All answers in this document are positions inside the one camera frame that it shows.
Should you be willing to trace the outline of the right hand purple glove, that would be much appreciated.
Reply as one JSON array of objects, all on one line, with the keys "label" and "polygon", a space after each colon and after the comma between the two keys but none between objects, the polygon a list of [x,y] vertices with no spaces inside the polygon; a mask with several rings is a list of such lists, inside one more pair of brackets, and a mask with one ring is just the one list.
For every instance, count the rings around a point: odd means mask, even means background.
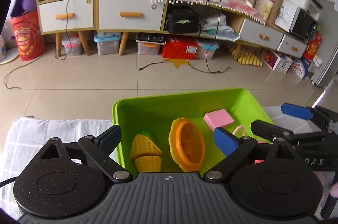
[{"label": "right hand purple glove", "polygon": [[317,178],[319,178],[323,187],[321,203],[323,203],[326,200],[327,195],[330,195],[333,198],[337,198],[337,182],[333,181],[334,178],[333,172],[315,171],[315,174]]}]

